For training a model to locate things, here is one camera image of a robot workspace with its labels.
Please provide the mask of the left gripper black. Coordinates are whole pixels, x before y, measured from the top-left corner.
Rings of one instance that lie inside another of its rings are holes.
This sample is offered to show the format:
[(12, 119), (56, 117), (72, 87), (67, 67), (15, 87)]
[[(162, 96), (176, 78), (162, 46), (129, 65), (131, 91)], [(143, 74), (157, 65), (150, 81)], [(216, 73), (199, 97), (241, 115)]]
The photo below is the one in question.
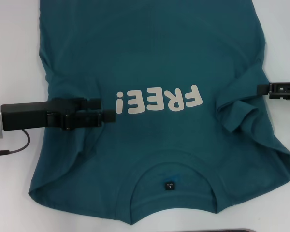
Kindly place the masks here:
[(70, 131), (76, 128), (101, 127), (103, 123), (115, 122), (114, 110), (76, 112), (80, 109), (100, 110), (101, 103), (101, 99), (54, 98), (43, 102), (3, 104), (3, 129), (15, 131), (55, 127)]

